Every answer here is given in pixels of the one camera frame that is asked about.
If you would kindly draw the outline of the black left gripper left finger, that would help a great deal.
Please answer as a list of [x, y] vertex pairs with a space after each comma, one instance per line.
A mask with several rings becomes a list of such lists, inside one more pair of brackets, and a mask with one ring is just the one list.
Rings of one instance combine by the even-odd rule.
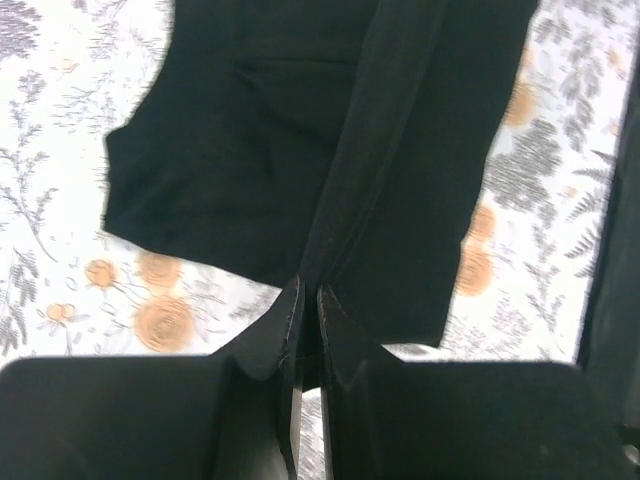
[[206, 356], [38, 357], [1, 371], [5, 479], [293, 479], [305, 288]]

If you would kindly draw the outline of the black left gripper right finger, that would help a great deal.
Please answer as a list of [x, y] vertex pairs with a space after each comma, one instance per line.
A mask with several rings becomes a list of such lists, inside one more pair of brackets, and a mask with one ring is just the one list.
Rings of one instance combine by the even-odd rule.
[[331, 479], [626, 479], [582, 373], [548, 362], [405, 362], [318, 294]]

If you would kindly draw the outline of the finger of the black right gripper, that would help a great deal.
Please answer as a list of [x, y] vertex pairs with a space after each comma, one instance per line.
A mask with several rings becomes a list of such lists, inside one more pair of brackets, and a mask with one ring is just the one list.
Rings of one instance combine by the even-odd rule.
[[639, 65], [626, 113], [587, 302], [580, 365], [639, 469]]

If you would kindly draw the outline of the black t shirt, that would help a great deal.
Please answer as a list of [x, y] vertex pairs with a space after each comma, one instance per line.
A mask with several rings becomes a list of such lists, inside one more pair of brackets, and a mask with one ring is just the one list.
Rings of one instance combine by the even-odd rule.
[[179, 1], [107, 232], [440, 343], [534, 1]]

